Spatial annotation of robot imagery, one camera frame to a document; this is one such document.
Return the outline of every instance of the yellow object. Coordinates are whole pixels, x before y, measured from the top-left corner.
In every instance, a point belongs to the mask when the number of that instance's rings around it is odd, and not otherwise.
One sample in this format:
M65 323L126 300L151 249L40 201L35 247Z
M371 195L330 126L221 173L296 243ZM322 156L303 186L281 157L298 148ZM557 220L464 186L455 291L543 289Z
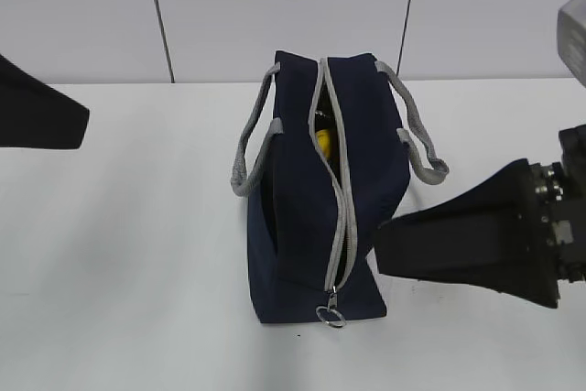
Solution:
M331 130L324 128L323 130L319 130L316 133L318 137L318 144L320 144L321 151L323 152L323 156L326 159L330 159L331 157Z

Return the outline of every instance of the zipper pull ring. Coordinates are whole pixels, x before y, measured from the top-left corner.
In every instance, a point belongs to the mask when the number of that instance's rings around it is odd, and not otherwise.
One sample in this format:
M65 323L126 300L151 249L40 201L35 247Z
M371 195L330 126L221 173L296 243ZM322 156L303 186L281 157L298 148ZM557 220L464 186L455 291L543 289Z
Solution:
M338 320L326 320L323 316L324 312L328 312L334 315ZM333 329L341 329L346 325L346 319L344 315L342 315L338 311L338 291L334 286L330 292L330 297L328 298L328 306L318 306L315 309L316 315L320 318L320 321L324 324L328 324Z

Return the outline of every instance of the gray piping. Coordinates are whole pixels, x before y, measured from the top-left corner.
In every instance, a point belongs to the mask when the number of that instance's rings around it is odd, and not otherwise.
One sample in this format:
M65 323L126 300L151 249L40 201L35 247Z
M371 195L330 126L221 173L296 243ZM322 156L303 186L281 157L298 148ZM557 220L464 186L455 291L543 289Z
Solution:
M268 127L260 151L258 152L258 158L256 159L250 175L248 175L246 172L245 159L246 146L248 145L250 135L255 130L260 114L263 112L263 107L265 107L266 97L268 96L268 91L271 86L271 79L274 74L280 71L280 69L281 65L280 63L277 63L265 74L260 91L256 97L255 107L253 108L253 111L248 118L248 122L240 135L240 140L238 141L238 148L236 149L236 158L234 159L230 183L234 194L239 197L249 196L256 185L258 185L265 169L266 156L268 154L271 139L274 135L283 133L283 123L281 122L281 118L273 119Z
M343 117L342 117L342 109L340 108L340 102L338 101L338 95L336 93L335 87L333 85L333 79L331 77L330 65L328 64L327 59L323 59L320 62L323 64L323 69L325 73L325 81L328 87L328 93L330 94L331 100L331 109L333 111L334 119L336 121L337 129L338 129L338 137L340 142L340 176L342 179L342 192L345 200L346 205L346 245L347 245L347 253L346 253L346 267L344 268L344 273L340 283L336 286L337 289L343 287L343 285L348 280L352 269L354 267L354 262L356 261L356 252L358 247L358 225L356 224L356 212L354 210L354 199L352 195L352 181L350 179L350 163L348 161L348 145L346 143L346 131L344 127ZM335 282L335 276L338 271L338 265L340 264L340 257L342 256L342 250L340 251L340 256L338 257L337 261L338 264L336 265L336 270L333 274L334 279L331 280L331 288L333 288L333 284Z
M338 222L336 223L336 233L334 234L333 241L331 243L330 261L328 263L328 269L326 271L326 277L324 281L323 289L330 291L333 288L335 282L336 272L338 271L338 264L340 264L340 258L342 256L342 246L344 242L344 230L346 228L346 206L345 200L342 195L342 188L338 184L333 170L328 164L328 159L321 151L320 144L318 143L318 137L315 133L315 113L318 109L318 103L320 101L321 88L323 87L324 69L323 64L318 65L318 79L315 84L315 90L313 97L311 98L311 106L309 108L308 125L309 125L309 137L313 143L315 151L320 155L321 162L324 167L328 170L331 178L331 185L336 195L336 203L338 205Z
M405 84L399 80L399 77L396 76L390 66L380 60L377 60L374 64L379 72L386 74L386 77L393 88L405 102L407 108L407 125L411 129L411 132L413 132L425 147L429 164L432 166L432 168L426 168L423 165L421 157L419 156L418 148L409 132L404 128L398 128L396 133L398 134L399 139L404 144L409 145L409 161L411 162L413 171L422 182L427 183L428 185L440 184L450 173L450 168L442 159L437 157L431 137L421 122L421 116L419 115L418 107L415 104L411 92L405 87Z

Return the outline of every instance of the bag handle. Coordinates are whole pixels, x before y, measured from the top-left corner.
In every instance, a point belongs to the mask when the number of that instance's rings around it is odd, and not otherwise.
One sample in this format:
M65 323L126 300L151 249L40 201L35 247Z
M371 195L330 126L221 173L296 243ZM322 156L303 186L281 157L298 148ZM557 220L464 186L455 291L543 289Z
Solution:
M258 185L258 182L260 182L260 179L263 176L263 171L265 170L266 156L268 155L268 148L270 147L271 139L274 135L283 133L283 123L281 122L281 118L274 118L271 121L268 130L266 131L265 139L263 140L263 144L260 147L260 151L258 152L258 157L256 158L256 162L249 175L246 171L246 159L244 157L246 153L246 146L248 146L250 135L255 130L258 119L260 118L260 114L263 112L263 108L265 107L266 97L268 96L268 91L271 87L271 79L273 78L273 75L280 71L280 69L281 64L277 63L266 72L265 77L263 78L263 83L260 87L260 91L258 92L258 96L256 98L253 112L250 114L248 122L244 126L244 130L240 135L240 140L238 141L238 147L236 148L236 158L234 159L232 178L230 179L230 183L232 185L234 194L239 197L249 196L256 185Z
M401 95L401 98L403 98L407 108L407 124L411 129L411 132L413 132L425 147L429 164L432 166L432 168L426 168L423 165L418 148L415 145L411 134L405 128L398 128L396 133L398 134L399 139L402 143L409 145L409 161L411 162L413 171L422 182L427 183L428 185L440 184L450 173L450 168L448 167L448 164L436 156L436 149L433 146L428 131L421 122L421 116L419 115L418 107L415 104L411 92L405 87L405 84L399 80L399 77L396 76L388 64L377 60L374 65L379 72L383 72L386 75L393 86L393 89L395 89L397 93Z

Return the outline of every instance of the white wall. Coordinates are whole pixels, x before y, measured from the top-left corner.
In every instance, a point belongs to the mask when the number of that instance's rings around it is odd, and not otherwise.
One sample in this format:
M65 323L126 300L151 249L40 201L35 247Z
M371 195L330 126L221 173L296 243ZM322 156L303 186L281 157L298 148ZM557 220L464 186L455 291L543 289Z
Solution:
M0 53L48 82L169 80L153 0L0 0Z
M404 78L566 76L567 0L412 0ZM177 81L258 81L276 49L396 65L407 0L160 0ZM0 53L48 82L169 81L153 0L0 0Z
M407 0L160 0L177 81L258 81L275 49L396 64Z
M569 0L412 0L401 74L429 78L567 76L556 46Z

